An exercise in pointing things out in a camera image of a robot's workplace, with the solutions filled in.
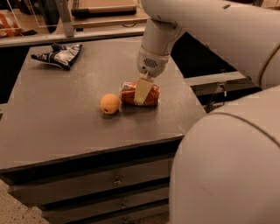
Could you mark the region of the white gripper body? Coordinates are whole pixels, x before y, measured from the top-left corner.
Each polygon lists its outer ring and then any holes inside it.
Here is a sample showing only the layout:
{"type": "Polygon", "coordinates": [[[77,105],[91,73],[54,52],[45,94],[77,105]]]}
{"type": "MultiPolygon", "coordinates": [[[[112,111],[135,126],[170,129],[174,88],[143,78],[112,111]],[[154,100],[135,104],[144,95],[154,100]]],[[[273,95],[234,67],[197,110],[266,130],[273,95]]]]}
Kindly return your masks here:
{"type": "Polygon", "coordinates": [[[156,78],[165,70],[168,60],[169,56],[148,52],[141,46],[136,63],[140,74],[148,74],[150,77],[156,78]]]}

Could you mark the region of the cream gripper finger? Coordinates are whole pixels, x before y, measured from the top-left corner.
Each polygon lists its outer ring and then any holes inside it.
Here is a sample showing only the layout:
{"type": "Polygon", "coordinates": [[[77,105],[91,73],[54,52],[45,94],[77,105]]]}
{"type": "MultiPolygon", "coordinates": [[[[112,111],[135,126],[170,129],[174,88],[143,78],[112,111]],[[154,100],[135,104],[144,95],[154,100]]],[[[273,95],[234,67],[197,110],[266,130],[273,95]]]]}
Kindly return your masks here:
{"type": "Polygon", "coordinates": [[[136,92],[134,102],[136,105],[143,105],[148,93],[153,86],[153,78],[148,74],[141,74],[136,80],[136,92]]]}

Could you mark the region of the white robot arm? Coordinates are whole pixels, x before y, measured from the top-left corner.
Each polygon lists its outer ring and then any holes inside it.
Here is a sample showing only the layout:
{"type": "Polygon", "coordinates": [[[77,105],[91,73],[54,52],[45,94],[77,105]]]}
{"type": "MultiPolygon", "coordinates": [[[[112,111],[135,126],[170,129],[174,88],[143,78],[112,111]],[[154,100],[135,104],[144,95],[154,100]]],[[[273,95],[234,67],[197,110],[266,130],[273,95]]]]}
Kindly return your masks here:
{"type": "Polygon", "coordinates": [[[141,0],[142,77],[159,76],[186,32],[260,91],[219,107],[181,141],[168,224],[280,224],[280,11],[228,0],[141,0]]]}

